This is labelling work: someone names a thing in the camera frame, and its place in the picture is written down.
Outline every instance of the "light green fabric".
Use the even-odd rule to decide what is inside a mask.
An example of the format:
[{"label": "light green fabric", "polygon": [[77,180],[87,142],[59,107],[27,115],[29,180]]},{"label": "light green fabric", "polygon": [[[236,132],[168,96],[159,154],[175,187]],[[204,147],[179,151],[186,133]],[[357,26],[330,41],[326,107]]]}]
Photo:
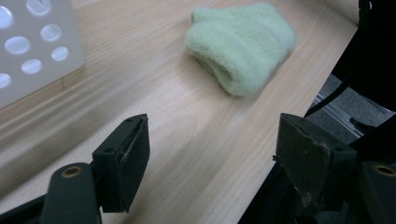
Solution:
[{"label": "light green fabric", "polygon": [[186,47],[231,95],[247,96],[266,84],[296,35],[267,3],[222,9],[197,7]]}]

